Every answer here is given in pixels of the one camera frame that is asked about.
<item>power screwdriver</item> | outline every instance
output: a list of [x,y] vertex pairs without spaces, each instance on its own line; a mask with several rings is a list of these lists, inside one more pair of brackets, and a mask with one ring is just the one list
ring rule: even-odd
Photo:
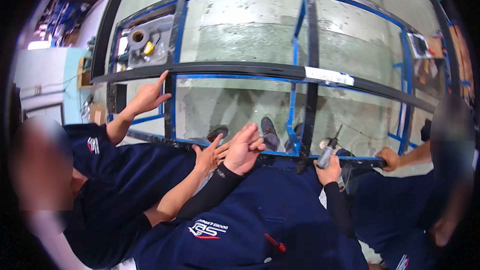
[[337,138],[339,137],[340,129],[342,129],[342,126],[343,124],[340,125],[340,128],[336,132],[335,137],[330,138],[330,142],[328,142],[328,145],[325,148],[323,154],[321,155],[321,158],[317,160],[316,166],[319,169],[325,169],[330,164],[330,157],[332,156],[333,150],[335,149],[335,147],[337,146],[337,142],[339,141],[339,139]]

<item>white paper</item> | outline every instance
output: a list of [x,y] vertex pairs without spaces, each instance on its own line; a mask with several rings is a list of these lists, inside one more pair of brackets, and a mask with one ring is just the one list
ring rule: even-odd
[[355,82],[355,79],[348,74],[313,67],[305,67],[305,76],[309,79],[331,81],[349,86],[353,86]]

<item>red pen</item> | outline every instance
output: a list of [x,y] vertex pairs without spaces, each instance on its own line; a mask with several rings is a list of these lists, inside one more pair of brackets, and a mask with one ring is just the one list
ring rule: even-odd
[[284,253],[287,248],[285,247],[285,245],[283,243],[278,243],[277,241],[275,241],[269,234],[265,234],[264,235],[265,238],[267,238],[268,241],[270,241],[270,243],[272,243],[273,246],[276,247],[276,249],[278,249],[281,253]]

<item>concrete floor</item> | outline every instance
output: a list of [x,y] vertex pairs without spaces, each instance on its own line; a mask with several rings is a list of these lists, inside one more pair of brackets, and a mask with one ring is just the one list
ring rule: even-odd
[[[160,0],[122,0],[115,22]],[[432,35],[438,20],[429,0],[369,0],[399,16],[422,34]],[[301,0],[191,0],[181,48],[181,62],[252,61],[292,64],[291,37]],[[319,23],[320,67],[342,71],[400,89],[400,73],[392,67],[402,61],[400,29],[394,24],[354,6],[334,0],[316,0]],[[299,35],[299,65],[306,63],[307,35]],[[152,80],[126,82],[128,100],[137,89]],[[260,122],[270,115],[281,140],[288,139],[291,84],[267,80],[186,78],[177,79],[177,137],[202,137],[217,125],[227,125],[230,139],[245,123]],[[302,122],[305,86],[297,84],[293,124]],[[374,156],[382,147],[394,151],[399,142],[387,137],[396,133],[400,103],[378,96],[340,88],[319,88],[315,133],[311,152],[319,154],[321,139],[331,137],[343,124],[339,144],[357,156]],[[95,97],[104,100],[105,85]],[[417,90],[416,96],[437,105],[438,100]],[[151,111],[139,117],[157,114]],[[420,129],[432,114],[415,109],[411,142],[421,144]],[[164,134],[164,120],[139,123],[133,129]],[[126,138],[124,143],[138,142]],[[384,175],[411,176],[426,173],[432,165],[399,169]],[[368,261],[379,256],[362,245]]]

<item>hand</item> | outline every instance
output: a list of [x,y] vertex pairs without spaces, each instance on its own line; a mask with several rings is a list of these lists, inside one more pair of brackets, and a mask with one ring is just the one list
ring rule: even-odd
[[223,165],[231,172],[243,176],[254,166],[258,155],[267,147],[260,137],[257,123],[245,125],[229,142]]
[[387,166],[383,168],[383,171],[394,171],[400,165],[400,157],[390,147],[383,147],[376,155],[377,158],[384,159],[387,162]]
[[332,154],[332,156],[330,157],[330,163],[325,169],[318,168],[316,163],[317,160],[315,159],[313,161],[313,165],[315,165],[318,180],[323,186],[326,186],[331,182],[337,182],[339,180],[342,169],[340,168],[340,161],[338,156]]
[[163,82],[168,74],[169,71],[166,70],[154,84],[141,86],[135,98],[127,105],[121,114],[128,115],[133,120],[135,116],[156,109],[162,102],[171,98],[172,94],[170,93],[160,96]]
[[195,161],[195,168],[198,171],[202,171],[205,173],[209,173],[210,171],[215,170],[218,165],[220,165],[220,157],[219,157],[219,152],[217,146],[220,143],[220,140],[222,140],[223,134],[219,134],[215,140],[205,148],[205,150],[201,150],[198,145],[193,144],[191,147],[197,154],[197,159]]

